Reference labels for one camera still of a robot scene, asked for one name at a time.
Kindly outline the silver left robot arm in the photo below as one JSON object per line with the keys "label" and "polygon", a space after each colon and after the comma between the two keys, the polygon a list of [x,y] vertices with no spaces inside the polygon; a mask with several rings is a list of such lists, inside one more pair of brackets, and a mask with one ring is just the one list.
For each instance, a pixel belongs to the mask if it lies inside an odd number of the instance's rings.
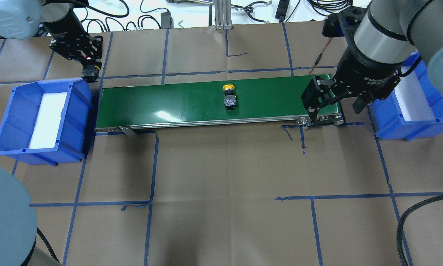
{"label": "silver left robot arm", "polygon": [[0,0],[0,36],[26,40],[42,27],[52,37],[50,49],[83,66],[84,75],[102,67],[102,37],[90,36],[75,15],[86,0]]}

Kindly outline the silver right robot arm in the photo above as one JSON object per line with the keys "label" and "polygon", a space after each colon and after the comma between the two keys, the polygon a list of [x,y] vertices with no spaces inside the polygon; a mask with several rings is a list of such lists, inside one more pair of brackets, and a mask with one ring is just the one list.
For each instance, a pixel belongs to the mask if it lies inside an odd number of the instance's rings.
{"label": "silver right robot arm", "polygon": [[443,0],[372,0],[367,8],[347,7],[328,15],[322,34],[344,37],[347,47],[331,79],[316,75],[306,86],[301,99],[309,116],[298,118],[301,127],[341,124],[341,115],[323,119],[319,112],[344,98],[356,98],[355,113],[388,98],[413,51],[443,97]]}

